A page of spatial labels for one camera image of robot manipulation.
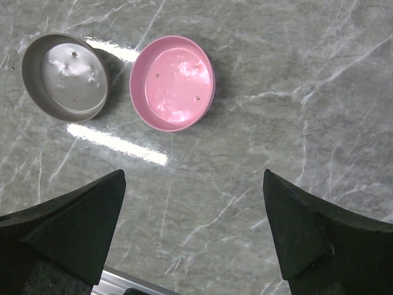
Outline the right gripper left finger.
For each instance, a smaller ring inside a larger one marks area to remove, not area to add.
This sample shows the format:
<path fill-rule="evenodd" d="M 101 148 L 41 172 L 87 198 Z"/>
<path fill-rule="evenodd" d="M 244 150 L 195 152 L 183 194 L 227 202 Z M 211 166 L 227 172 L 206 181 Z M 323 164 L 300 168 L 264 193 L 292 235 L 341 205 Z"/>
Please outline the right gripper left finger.
<path fill-rule="evenodd" d="M 123 170 L 1 216 L 1 294 L 90 294 L 125 196 Z"/>

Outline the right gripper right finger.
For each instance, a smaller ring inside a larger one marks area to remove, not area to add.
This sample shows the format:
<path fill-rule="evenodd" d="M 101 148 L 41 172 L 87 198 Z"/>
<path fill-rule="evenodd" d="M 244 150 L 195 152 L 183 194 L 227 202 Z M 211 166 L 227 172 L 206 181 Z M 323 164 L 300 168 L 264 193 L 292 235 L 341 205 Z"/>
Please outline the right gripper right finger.
<path fill-rule="evenodd" d="M 270 170 L 263 196 L 292 294 L 392 294 L 392 224 L 327 202 Z"/>

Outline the grey round lid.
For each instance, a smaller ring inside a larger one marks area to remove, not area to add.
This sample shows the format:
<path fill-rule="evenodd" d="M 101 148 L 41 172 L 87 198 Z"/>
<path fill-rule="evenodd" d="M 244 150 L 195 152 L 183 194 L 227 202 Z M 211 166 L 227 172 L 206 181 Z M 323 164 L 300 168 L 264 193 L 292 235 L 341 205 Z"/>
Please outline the grey round lid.
<path fill-rule="evenodd" d="M 68 34 L 44 34 L 30 43 L 22 58 L 21 75 L 37 106 L 63 122 L 96 117 L 110 93 L 110 75 L 103 59 L 92 46 Z"/>

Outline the pink round lid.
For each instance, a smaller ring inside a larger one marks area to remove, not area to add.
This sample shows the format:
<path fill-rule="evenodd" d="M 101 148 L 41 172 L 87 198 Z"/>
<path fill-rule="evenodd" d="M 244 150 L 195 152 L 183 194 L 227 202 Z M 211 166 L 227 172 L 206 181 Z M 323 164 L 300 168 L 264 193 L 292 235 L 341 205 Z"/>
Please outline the pink round lid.
<path fill-rule="evenodd" d="M 152 41 L 138 55 L 130 74 L 130 96 L 138 116 L 150 127 L 178 132 L 209 110 L 216 76 L 205 51 L 183 36 Z"/>

